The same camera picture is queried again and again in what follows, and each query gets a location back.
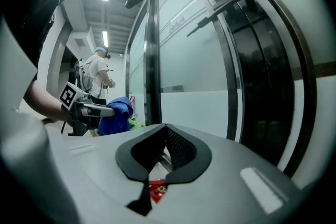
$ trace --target backpack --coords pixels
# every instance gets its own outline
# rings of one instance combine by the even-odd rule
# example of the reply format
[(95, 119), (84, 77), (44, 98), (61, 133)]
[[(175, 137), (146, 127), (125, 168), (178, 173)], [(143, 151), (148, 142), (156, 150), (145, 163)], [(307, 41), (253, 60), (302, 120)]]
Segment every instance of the backpack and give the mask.
[(77, 87), (79, 87), (84, 92), (89, 92), (92, 88), (92, 78), (89, 72), (89, 65), (91, 62), (87, 63), (83, 59), (80, 59), (75, 63), (74, 66)]

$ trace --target black mesh piece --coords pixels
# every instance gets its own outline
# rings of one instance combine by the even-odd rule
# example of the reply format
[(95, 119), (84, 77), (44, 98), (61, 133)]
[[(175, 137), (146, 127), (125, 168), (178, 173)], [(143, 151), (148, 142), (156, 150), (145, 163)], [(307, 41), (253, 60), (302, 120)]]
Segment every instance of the black mesh piece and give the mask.
[(169, 151), (173, 170), (188, 164), (196, 157), (196, 147), (188, 140), (178, 135), (172, 129), (166, 127), (166, 146)]
[(134, 145), (131, 154), (139, 164), (150, 172), (162, 156), (165, 140), (166, 127)]

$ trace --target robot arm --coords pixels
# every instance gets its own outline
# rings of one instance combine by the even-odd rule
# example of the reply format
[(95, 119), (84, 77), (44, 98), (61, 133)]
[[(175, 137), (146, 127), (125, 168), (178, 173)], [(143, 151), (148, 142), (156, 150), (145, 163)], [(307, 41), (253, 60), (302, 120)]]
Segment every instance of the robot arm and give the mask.
[(59, 96), (59, 101), (69, 111), (73, 133), (75, 136), (83, 136), (90, 128), (91, 117), (111, 117), (115, 115), (114, 109), (103, 105), (93, 104), (91, 95), (67, 82)]

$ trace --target green object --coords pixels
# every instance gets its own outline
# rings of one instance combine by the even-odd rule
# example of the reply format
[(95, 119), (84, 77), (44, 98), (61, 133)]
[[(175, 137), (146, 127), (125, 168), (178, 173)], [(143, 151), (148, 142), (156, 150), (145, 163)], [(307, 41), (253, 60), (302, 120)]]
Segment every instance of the green object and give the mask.
[(136, 117), (131, 117), (128, 119), (130, 125), (131, 125), (131, 131), (132, 130), (135, 130), (135, 129), (140, 129), (140, 128), (143, 128), (145, 127), (145, 125), (139, 121), (136, 120)]

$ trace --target blue cloth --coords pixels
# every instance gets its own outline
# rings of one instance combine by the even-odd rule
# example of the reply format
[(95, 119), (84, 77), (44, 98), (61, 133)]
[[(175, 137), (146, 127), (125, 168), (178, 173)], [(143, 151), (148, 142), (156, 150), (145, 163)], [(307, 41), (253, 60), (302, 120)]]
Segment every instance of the blue cloth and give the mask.
[(133, 115), (131, 102), (126, 97), (119, 97), (106, 105), (107, 108), (115, 110), (113, 117), (100, 118), (98, 125), (99, 135), (118, 134), (130, 130), (128, 119)]

